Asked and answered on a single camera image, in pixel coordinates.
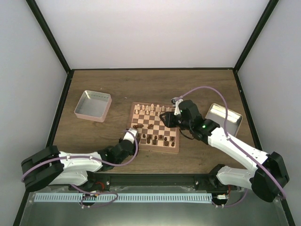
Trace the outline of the pink metal tray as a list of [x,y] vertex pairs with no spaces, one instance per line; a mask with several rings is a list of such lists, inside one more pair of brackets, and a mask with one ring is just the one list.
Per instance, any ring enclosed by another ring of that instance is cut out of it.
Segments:
[[74,110],[77,118],[95,122],[104,122],[110,108],[110,94],[85,90]]

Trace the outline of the black enclosure frame post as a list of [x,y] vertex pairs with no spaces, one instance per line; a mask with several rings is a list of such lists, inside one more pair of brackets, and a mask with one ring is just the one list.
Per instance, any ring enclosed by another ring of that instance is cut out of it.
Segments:
[[26,0],[27,5],[29,6],[31,12],[33,13],[34,17],[36,18],[38,24],[40,25],[43,33],[45,34],[49,44],[51,45],[54,53],[56,54],[58,60],[60,61],[63,69],[65,70],[65,72],[67,74],[70,73],[71,69],[53,35],[53,33],[51,32],[50,27],[48,26],[37,2],[35,0]]

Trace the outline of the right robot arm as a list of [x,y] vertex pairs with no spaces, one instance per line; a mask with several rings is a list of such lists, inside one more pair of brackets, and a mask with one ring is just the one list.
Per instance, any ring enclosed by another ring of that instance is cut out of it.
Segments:
[[280,154],[258,150],[225,133],[218,123],[203,118],[191,100],[174,100],[173,106],[174,111],[159,116],[166,127],[188,130],[194,139],[219,149],[245,167],[235,169],[222,165],[209,177],[213,189],[234,185],[252,190],[266,202],[274,201],[279,195],[286,198],[284,186],[289,182],[289,176]]

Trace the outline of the wooden chess board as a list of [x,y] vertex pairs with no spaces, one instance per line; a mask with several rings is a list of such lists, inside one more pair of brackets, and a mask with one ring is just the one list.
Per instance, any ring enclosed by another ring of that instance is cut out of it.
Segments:
[[[179,153],[179,129],[165,127],[159,117],[162,113],[169,111],[174,112],[172,105],[132,103],[128,126],[133,128],[133,125],[143,124],[143,128],[137,129],[140,150]],[[148,129],[150,124],[154,125],[152,129]]]

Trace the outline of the gold metal tray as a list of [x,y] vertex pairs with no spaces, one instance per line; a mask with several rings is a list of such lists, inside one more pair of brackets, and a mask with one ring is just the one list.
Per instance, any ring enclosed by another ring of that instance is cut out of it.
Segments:
[[[211,104],[206,116],[206,119],[213,120],[224,128],[224,121],[226,118],[226,108],[222,105],[213,103]],[[233,110],[228,109],[227,116],[227,132],[233,136],[237,136],[239,127],[241,125],[243,116]]]

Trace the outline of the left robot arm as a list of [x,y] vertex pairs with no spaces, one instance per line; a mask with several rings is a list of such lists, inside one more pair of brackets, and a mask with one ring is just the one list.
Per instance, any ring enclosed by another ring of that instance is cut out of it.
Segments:
[[120,140],[115,146],[86,154],[60,152],[57,146],[52,145],[21,162],[22,182],[28,192],[65,184],[91,190],[96,185],[92,173],[123,166],[123,161],[135,152],[135,141],[127,139]]

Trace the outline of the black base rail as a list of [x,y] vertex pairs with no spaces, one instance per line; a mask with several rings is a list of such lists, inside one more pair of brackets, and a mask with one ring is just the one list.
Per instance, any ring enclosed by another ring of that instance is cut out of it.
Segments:
[[101,174],[87,173],[87,180],[66,182],[84,191],[109,190],[111,186],[193,186],[196,190],[225,191],[228,186],[241,187],[258,193],[279,193],[275,182],[262,170],[248,174]]

